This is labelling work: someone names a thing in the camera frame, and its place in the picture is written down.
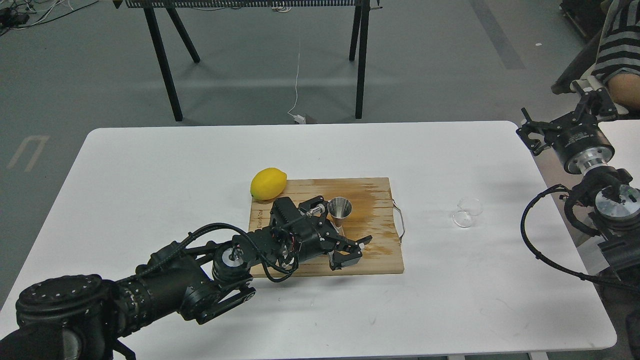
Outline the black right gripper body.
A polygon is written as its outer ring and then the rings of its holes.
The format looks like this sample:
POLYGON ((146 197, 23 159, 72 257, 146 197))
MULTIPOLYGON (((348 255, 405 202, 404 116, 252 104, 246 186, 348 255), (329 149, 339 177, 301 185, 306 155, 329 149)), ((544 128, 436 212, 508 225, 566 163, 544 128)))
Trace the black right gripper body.
POLYGON ((599 119, 574 112, 551 121, 547 144, 556 152, 563 169, 569 174, 585 174, 590 167, 611 161, 615 149, 599 128, 599 119))

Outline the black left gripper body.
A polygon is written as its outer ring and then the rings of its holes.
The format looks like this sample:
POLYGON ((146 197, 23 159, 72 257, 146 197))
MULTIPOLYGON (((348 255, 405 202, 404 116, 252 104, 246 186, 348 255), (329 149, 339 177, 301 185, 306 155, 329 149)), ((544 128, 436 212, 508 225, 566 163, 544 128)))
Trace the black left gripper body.
POLYGON ((268 224, 250 232, 258 261, 265 258, 269 264, 288 271, 295 262, 302 264, 326 255, 336 241, 341 241, 328 217, 302 216, 290 197, 277 198, 269 213, 268 224))

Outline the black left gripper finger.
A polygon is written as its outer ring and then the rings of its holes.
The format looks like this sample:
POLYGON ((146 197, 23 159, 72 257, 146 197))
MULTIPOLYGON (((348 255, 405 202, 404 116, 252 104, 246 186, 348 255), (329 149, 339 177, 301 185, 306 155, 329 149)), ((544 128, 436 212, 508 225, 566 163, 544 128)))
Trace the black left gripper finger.
POLYGON ((326 220, 329 215, 329 201, 325 200, 323 196, 316 196, 300 202, 297 209, 301 216, 308 218, 319 217, 322 220, 326 220))
POLYGON ((328 253, 329 268, 332 271, 339 271, 343 268, 358 264, 362 258, 362 252, 366 245, 373 239, 372 235, 366 235, 359 240, 352 241, 345 237, 340 241, 336 240, 334 248, 328 253))

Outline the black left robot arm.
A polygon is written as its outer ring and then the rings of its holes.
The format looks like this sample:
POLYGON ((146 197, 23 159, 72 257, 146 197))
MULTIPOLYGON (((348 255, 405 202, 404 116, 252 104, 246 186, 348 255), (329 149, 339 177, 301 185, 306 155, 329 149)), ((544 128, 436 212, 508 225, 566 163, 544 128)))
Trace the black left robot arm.
POLYGON ((321 255, 332 271, 355 265, 372 237, 342 235, 328 218, 330 208, 323 196, 299 205, 277 198, 265 227, 247 232, 206 224, 126 278, 66 275, 30 285, 16 301, 18 330, 1 340, 1 358, 111 360, 120 353, 134 360, 121 338, 172 313, 202 325, 242 305, 256 292, 250 285, 256 265, 274 283, 321 255))

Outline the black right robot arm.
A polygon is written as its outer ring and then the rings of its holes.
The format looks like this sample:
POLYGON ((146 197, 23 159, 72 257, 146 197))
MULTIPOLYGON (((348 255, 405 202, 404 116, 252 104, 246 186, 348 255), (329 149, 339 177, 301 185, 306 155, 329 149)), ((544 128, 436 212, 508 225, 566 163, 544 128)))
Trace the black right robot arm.
POLYGON ((631 185, 633 176, 623 168, 610 166, 615 148, 599 124, 612 122, 626 114, 611 98, 606 87, 593 75, 574 80, 570 91, 578 93, 576 108, 553 121, 534 121, 525 117, 516 134, 535 157, 554 150, 563 169, 582 176, 574 187, 556 184, 537 194, 526 205, 519 231, 528 250, 548 266, 602 288, 617 289, 639 297, 639 190, 631 185), (558 193, 569 223, 588 237, 601 237, 599 252, 615 280, 568 269, 543 255, 526 233, 530 210, 548 195, 558 193))

